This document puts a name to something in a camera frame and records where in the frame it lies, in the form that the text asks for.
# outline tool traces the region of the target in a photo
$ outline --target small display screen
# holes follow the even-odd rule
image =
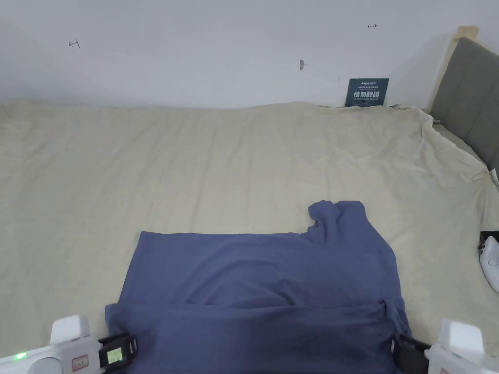
[[[116,348],[115,350],[109,351],[107,353],[107,361],[109,364],[117,363],[123,359],[123,354],[121,353],[121,348]]]

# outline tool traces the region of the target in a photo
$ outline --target blue t-shirt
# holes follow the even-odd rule
[[[130,373],[391,373],[409,333],[395,255],[358,201],[309,207],[306,233],[142,232],[111,333]]]

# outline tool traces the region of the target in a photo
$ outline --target mattress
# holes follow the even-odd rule
[[[478,261],[499,225],[487,168],[412,107],[237,110],[0,107],[0,357],[54,320],[107,334],[141,231],[303,232],[320,200],[359,200],[393,248],[414,336],[472,323],[499,353],[499,295]]]

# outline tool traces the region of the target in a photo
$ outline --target pencil mark on wall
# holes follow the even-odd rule
[[[80,49],[81,49],[81,47],[80,47],[80,43],[78,43],[78,39],[76,39],[76,42],[74,42],[74,43],[69,42],[69,46],[70,46],[70,47],[74,47],[74,45],[75,45],[75,44],[78,46],[78,48],[80,48]]]

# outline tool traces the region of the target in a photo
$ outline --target green indicator light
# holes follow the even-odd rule
[[[27,356],[27,353],[26,352],[21,352],[21,353],[18,353],[17,355],[14,356],[14,360],[20,360],[20,359],[23,359]]]

